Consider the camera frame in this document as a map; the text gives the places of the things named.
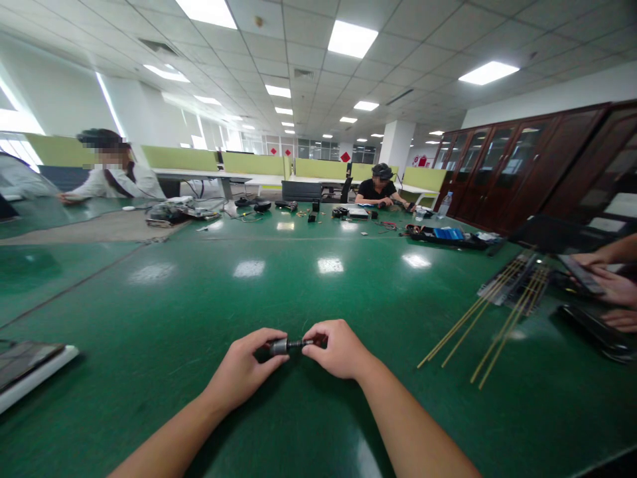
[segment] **person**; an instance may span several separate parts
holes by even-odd
[[[0,151],[0,194],[7,200],[54,196],[59,190],[22,159]]]
[[[589,254],[573,254],[573,259],[593,273],[595,281],[605,294],[599,298],[626,309],[613,309],[602,320],[615,329],[637,333],[637,285],[627,277],[606,270],[613,264],[637,262],[637,234],[632,234],[608,244]]]
[[[77,204],[90,197],[166,199],[155,173],[133,160],[130,144],[116,132],[87,129],[77,138],[93,148],[101,164],[82,186],[58,195],[63,204]]]
[[[358,187],[356,204],[378,204],[378,207],[391,206],[399,201],[407,209],[409,202],[402,199],[393,185],[391,168],[385,163],[377,164],[372,168],[372,178],[366,179]]]
[[[278,355],[259,364],[254,352],[287,334],[260,329],[230,345],[204,391],[143,443],[110,475],[173,478],[183,476],[197,451],[219,423],[243,404],[287,362]],[[424,411],[400,381],[360,342],[344,320],[315,324],[303,354],[338,378],[355,380],[374,415],[397,477],[478,477],[480,473]]]

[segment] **black shirt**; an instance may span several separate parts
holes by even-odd
[[[362,195],[365,199],[383,199],[390,197],[396,192],[396,187],[393,185],[393,181],[388,182],[383,190],[378,194],[374,189],[374,180],[366,179],[358,187],[358,194]]]

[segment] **air vent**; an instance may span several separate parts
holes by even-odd
[[[402,95],[400,96],[396,96],[392,101],[390,101],[389,103],[387,103],[385,106],[389,106],[390,104],[400,100],[402,97],[408,95],[409,93],[411,93],[413,91],[413,88],[410,90],[407,90],[406,92],[404,92]]]
[[[310,70],[294,69],[294,77],[300,80],[314,80],[314,72]]]
[[[144,45],[148,46],[155,53],[165,53],[172,56],[179,56],[175,50],[162,42],[155,42],[152,40],[139,39]]]

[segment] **plastic bottle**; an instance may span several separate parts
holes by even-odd
[[[440,208],[438,209],[438,219],[442,219],[443,217],[447,215],[449,208],[451,207],[452,196],[453,196],[453,193],[449,191],[447,193],[447,196],[443,199],[443,203],[440,205]]]

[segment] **ceiling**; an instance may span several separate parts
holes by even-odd
[[[0,0],[0,30],[153,85],[211,118],[247,117],[243,124],[257,132],[285,135],[281,121],[289,121],[299,137],[352,141],[401,119],[418,123],[416,146],[432,139],[430,131],[458,129],[469,108],[637,59],[633,0],[226,1],[238,30],[191,21],[175,0]],[[365,58],[327,51],[335,19],[380,32]],[[167,43],[179,57],[157,56],[139,38]],[[485,86],[457,80],[491,60],[521,70]],[[191,83],[142,66],[165,63]],[[296,79],[295,69],[314,77]],[[270,96],[265,84],[290,88],[292,98]],[[353,110],[360,100],[381,106]],[[341,123],[342,116],[358,121]]]

